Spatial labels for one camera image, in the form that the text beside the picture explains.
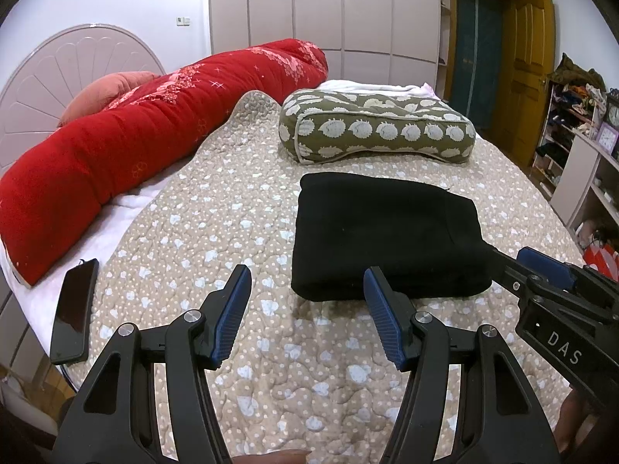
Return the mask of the person's right hand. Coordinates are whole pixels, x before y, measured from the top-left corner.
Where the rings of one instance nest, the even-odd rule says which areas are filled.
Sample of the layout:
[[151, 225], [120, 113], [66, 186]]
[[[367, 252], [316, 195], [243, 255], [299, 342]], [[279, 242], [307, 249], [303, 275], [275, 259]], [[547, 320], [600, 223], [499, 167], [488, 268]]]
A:
[[560, 407], [559, 418], [553, 435], [558, 451], [564, 454], [570, 449], [578, 448], [591, 433], [599, 416], [594, 413], [585, 397], [576, 390], [571, 390]]

